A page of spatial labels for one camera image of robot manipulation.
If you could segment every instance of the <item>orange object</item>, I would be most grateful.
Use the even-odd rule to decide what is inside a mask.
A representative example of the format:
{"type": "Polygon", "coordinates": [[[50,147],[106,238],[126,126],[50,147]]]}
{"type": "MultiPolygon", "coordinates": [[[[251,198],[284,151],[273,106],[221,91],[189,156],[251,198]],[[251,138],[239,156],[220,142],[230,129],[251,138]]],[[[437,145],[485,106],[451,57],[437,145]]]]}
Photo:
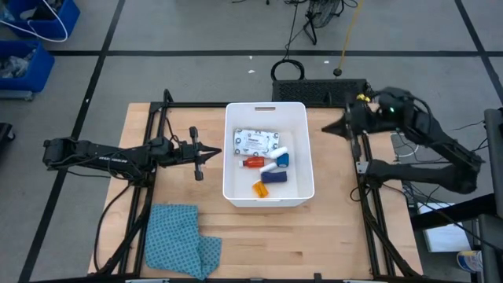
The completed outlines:
{"type": "Polygon", "coordinates": [[[267,195],[269,194],[266,186],[264,185],[264,183],[262,183],[262,181],[258,181],[257,183],[253,184],[253,189],[260,198],[267,197],[267,195]]]}
{"type": "Polygon", "coordinates": [[[239,162],[239,167],[248,167],[248,168],[261,168],[264,167],[264,158],[261,156],[253,156],[245,161],[239,162]]]}

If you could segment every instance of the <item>gray floor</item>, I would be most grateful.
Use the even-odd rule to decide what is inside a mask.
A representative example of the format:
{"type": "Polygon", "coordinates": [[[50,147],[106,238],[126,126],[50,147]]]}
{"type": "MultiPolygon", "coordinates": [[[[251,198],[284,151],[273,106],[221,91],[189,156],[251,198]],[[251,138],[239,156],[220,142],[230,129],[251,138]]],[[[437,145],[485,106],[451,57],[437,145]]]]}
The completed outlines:
{"type": "MultiPolygon", "coordinates": [[[[68,42],[48,50],[100,50],[119,0],[75,0],[82,15],[68,42]]],[[[486,50],[503,50],[501,0],[465,0],[464,5],[486,50]]],[[[299,7],[303,15],[307,5],[299,7]]],[[[294,8],[282,1],[126,0],[110,50],[282,50],[294,8]]],[[[301,34],[294,50],[341,50],[354,10],[318,30],[317,46],[301,34]]],[[[296,30],[303,23],[298,17],[296,30]]],[[[0,39],[14,39],[0,27],[0,39]]],[[[351,35],[349,50],[476,51],[451,0],[367,1],[351,35]]],[[[81,139],[117,145],[127,105],[160,100],[169,88],[176,101],[268,101],[270,67],[276,56],[107,57],[83,125],[81,139]]],[[[308,79],[331,79],[338,57],[294,57],[308,79]]],[[[82,103],[97,57],[57,57],[44,91],[33,102],[0,101],[0,120],[12,123],[17,139],[0,159],[0,281],[17,281],[39,224],[55,174],[42,163],[45,139],[68,136],[82,103]]],[[[503,75],[503,58],[490,59],[503,75]]],[[[474,149],[482,126],[451,131],[483,118],[501,101],[479,57],[347,57],[344,78],[368,79],[374,89],[399,86],[431,106],[445,131],[474,149]]],[[[280,67],[279,79],[297,76],[280,67]]],[[[488,160],[487,152],[480,151],[488,160]]],[[[437,156],[419,148],[417,158],[437,156]]],[[[402,159],[412,162],[413,157],[402,159]]],[[[35,265],[32,280],[83,276],[90,262],[107,180],[68,176],[35,265]]],[[[431,186],[421,186],[425,193],[431,186]]],[[[434,197],[460,202],[492,192],[484,164],[479,189],[467,196],[438,190],[434,197]]],[[[426,275],[469,280],[452,254],[432,255],[418,237],[426,275]]]]}

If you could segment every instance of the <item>white box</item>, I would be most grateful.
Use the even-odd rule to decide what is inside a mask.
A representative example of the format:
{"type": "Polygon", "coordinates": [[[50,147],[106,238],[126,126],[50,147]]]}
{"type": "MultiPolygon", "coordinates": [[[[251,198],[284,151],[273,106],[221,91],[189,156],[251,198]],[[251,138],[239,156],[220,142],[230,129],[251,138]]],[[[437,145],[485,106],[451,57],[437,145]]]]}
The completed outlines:
{"type": "Polygon", "coordinates": [[[223,196],[239,208],[295,207],[314,196],[314,177],[307,129],[307,113],[299,102],[230,103],[226,108],[223,161],[223,196]],[[252,185],[260,180],[258,168],[239,168],[238,161],[249,156],[236,155],[233,136],[237,128],[276,131],[280,147],[290,156],[285,183],[266,184],[269,196],[259,198],[252,185]]]}

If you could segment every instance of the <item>wooden table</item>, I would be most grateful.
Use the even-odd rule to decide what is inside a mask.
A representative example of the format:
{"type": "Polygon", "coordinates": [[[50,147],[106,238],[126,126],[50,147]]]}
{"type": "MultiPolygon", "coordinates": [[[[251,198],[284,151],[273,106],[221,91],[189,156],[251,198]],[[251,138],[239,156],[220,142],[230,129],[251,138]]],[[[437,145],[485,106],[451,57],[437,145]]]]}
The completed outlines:
{"type": "MultiPolygon", "coordinates": [[[[129,105],[121,148],[142,144],[148,110],[149,104],[129,105]]],[[[224,108],[171,108],[168,111],[173,131],[181,140],[190,141],[188,129],[196,126],[200,141],[223,149],[224,108]]],[[[152,203],[198,206],[200,233],[223,239],[220,267],[211,277],[311,279],[313,273],[321,273],[324,279],[371,278],[362,210],[360,204],[349,197],[356,187],[351,148],[345,139],[321,132],[323,126],[339,119],[342,113],[342,109],[334,108],[308,109],[315,195],[296,208],[234,207],[222,195],[223,154],[207,162],[202,182],[194,180],[193,164],[160,167],[152,203]]],[[[389,134],[373,134],[370,142],[374,158],[388,162],[394,159],[389,134]]],[[[124,181],[111,180],[105,205],[125,185],[124,181]]],[[[388,185],[401,188],[398,181],[388,185]]],[[[132,194],[130,189],[105,217],[98,250],[101,265],[124,237],[132,194]]],[[[422,273],[404,196],[384,187],[380,195],[391,241],[410,266],[422,273]]],[[[376,249],[381,273],[386,274],[382,246],[377,238],[376,249]]],[[[130,251],[128,272],[133,270],[135,255],[136,240],[130,251]]],[[[188,277],[150,269],[145,261],[141,276],[188,277]]]]}

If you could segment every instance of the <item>bin handle cutout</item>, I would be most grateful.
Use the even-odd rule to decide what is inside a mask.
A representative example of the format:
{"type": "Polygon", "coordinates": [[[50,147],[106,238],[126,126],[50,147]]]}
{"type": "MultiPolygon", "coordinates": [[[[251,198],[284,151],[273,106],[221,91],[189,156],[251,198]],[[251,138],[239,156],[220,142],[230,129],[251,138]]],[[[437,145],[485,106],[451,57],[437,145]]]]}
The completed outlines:
{"type": "Polygon", "coordinates": [[[276,107],[255,107],[255,111],[275,111],[276,107]]]}

